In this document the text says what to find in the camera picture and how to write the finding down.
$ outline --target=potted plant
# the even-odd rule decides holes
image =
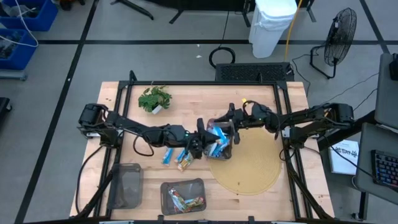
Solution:
[[[162,108],[169,108],[172,95],[164,91],[165,87],[155,86],[152,89],[146,89],[138,98],[138,106],[153,114],[157,114]]]

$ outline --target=blue storage crate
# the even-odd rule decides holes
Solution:
[[[3,3],[10,7],[17,5],[15,0],[3,0]],[[57,7],[51,0],[18,0],[18,4],[40,9],[37,17],[24,17],[26,26],[31,31],[48,31],[58,13]],[[25,29],[20,17],[0,17],[0,22],[9,29]]]
[[[0,35],[6,37],[17,32],[21,35],[20,43],[35,45],[35,40],[26,30],[22,29],[0,29]],[[23,70],[35,52],[36,47],[16,45],[8,58],[0,58],[0,69]]]

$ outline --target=wooden tabletop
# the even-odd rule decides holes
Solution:
[[[303,84],[301,82],[288,82],[288,92],[292,111],[308,108]],[[113,109],[116,99],[118,82],[103,82],[98,97],[98,103]],[[153,115],[138,107],[138,98],[148,86],[136,85],[132,88],[132,96],[129,105],[128,118],[147,126],[160,126],[164,124],[181,124],[189,131],[196,130],[197,118],[203,118],[206,123],[210,118],[224,115],[228,110],[229,103],[234,103],[236,108],[242,105],[242,99],[254,100],[268,106],[276,111],[274,92],[271,86],[168,86],[167,91],[173,96],[170,108],[162,110]],[[121,108],[126,91],[123,93]],[[283,93],[279,92],[282,110],[285,113]],[[206,159],[196,160],[186,171],[180,172],[177,166],[171,162],[169,167],[160,162],[165,153],[165,148],[155,148],[155,155],[143,157],[132,150],[134,136],[126,134],[120,163],[139,163],[144,169],[144,190],[142,203],[135,209],[113,210],[112,219],[131,220],[156,220],[161,215],[160,209],[160,185],[163,182],[175,182],[201,178],[205,182],[207,208],[202,212],[186,213],[165,216],[165,220],[232,220],[244,221],[248,216],[254,216],[257,221],[265,220],[294,220],[293,205],[290,200],[290,188],[285,163],[278,181],[265,192],[259,195],[237,195],[226,190],[214,179],[209,163]],[[98,148],[99,138],[88,140],[84,160]],[[282,141],[277,139],[282,149]],[[318,150],[317,142],[309,139],[306,146]],[[137,142],[138,150],[149,153],[148,145],[143,140]],[[105,149],[100,150],[86,164],[81,175],[79,208],[80,210],[91,199],[97,190],[100,181],[100,173],[103,165]],[[113,163],[115,151],[113,150],[111,164]],[[328,186],[323,172],[320,156],[308,149],[301,150],[304,173],[309,191],[323,207],[323,209],[334,217]],[[305,217],[303,198],[298,187],[297,195],[300,205],[300,213]],[[108,191],[103,195],[101,215],[105,214]],[[74,202],[70,215],[76,215]]]

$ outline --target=concrete floor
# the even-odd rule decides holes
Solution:
[[[59,11],[48,32],[34,32],[39,40],[50,41],[42,41],[43,44],[36,50],[26,68],[29,76],[26,81],[0,80],[0,96],[9,97],[14,106],[0,131],[0,176],[3,179],[0,182],[0,223],[15,221],[65,80],[70,82],[70,88],[25,222],[68,217],[86,145],[86,140],[76,130],[77,119],[85,104],[96,102],[101,82],[126,80],[130,70],[135,71],[139,80],[214,80],[215,70],[208,64],[208,55],[218,46],[217,42],[200,44],[199,47],[196,44],[86,44],[81,54],[78,54],[80,59],[73,78],[67,80],[93,1],[87,0],[85,6],[75,3],[70,12]],[[170,25],[167,21],[176,10],[144,1],[133,2],[150,11],[155,20],[151,21],[122,4],[111,6],[109,1],[99,0],[86,39],[222,38],[226,12],[186,11],[174,25]],[[394,21],[398,2],[366,0],[366,3],[384,40],[397,42],[398,32]],[[300,11],[291,40],[325,40],[331,20],[346,7],[354,9],[358,15],[354,39],[377,40],[360,0],[315,1],[312,10],[317,22],[312,22],[307,12]],[[230,13],[225,39],[245,40],[248,35],[249,28],[245,26],[242,16]],[[290,46],[289,60],[309,53],[313,47],[297,43]],[[272,56],[264,59],[254,58],[249,44],[225,46],[236,52],[237,63],[281,62],[284,59],[284,45],[278,45]],[[388,49],[392,53],[398,52],[398,45],[388,45]],[[314,71],[308,64],[309,57],[298,59],[299,72],[312,83],[308,93],[310,105],[322,103],[377,73],[382,53],[381,46],[376,42],[374,45],[353,45],[338,66],[336,78],[332,80],[326,80]],[[215,55],[216,63],[229,61],[228,54],[220,52]],[[317,57],[315,63],[331,73],[332,68],[325,65],[323,57]],[[295,79],[303,81],[297,74]],[[373,77],[334,101],[357,106],[376,85],[377,77]],[[355,116],[358,118],[373,110],[375,100],[376,94],[373,94],[355,111]],[[352,139],[359,141],[359,135]],[[360,192],[349,184],[333,181],[334,177],[329,174],[326,176],[336,217],[350,220],[350,214],[358,211]],[[392,223],[397,213],[397,205],[370,196],[369,222]]]

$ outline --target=tan placemat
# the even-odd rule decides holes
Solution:
[[[242,195],[255,195],[269,189],[280,174],[280,146],[264,128],[239,130],[241,142],[233,145],[232,158],[210,159],[214,178],[223,187]]]

